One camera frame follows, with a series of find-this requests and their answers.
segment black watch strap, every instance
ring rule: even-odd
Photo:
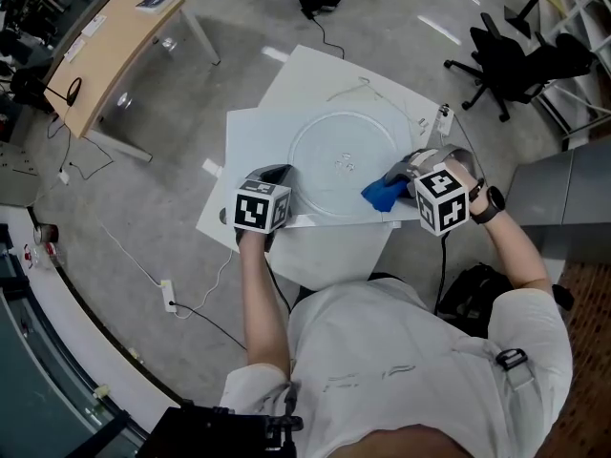
[[[475,221],[476,224],[485,224],[486,222],[492,220],[495,215],[498,214],[498,210],[493,206],[492,203],[488,203],[488,207],[481,214],[471,214],[471,217]]]
[[[488,207],[486,207],[486,210],[481,214],[471,214],[471,217],[477,224],[485,224],[492,220],[496,214],[505,210],[505,199],[496,187],[489,187],[488,190],[486,190],[486,197],[488,198]]]
[[[484,178],[480,178],[475,187],[469,191],[469,202],[474,202],[479,197],[482,188],[484,188]]]

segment wooden floor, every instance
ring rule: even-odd
[[[611,456],[611,265],[567,263],[560,284],[575,297],[567,320],[573,383],[537,458],[606,458]]]

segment white t-shirt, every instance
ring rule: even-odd
[[[441,430],[476,458],[534,456],[571,383],[566,328],[549,294],[521,289],[496,299],[488,334],[467,336],[392,279],[300,302],[288,327],[294,415],[304,420],[293,433],[298,456],[325,458],[376,429],[413,425]],[[519,385],[495,362],[510,348],[528,355]],[[229,374],[221,406],[284,415],[286,392],[278,368],[254,364]]]

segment blue cloth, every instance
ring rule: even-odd
[[[361,195],[378,212],[390,212],[394,202],[407,189],[408,183],[403,179],[387,186],[384,183],[384,177],[381,177],[366,187]]]

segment gray cabinet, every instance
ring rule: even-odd
[[[517,167],[507,211],[540,250],[611,262],[611,137]]]

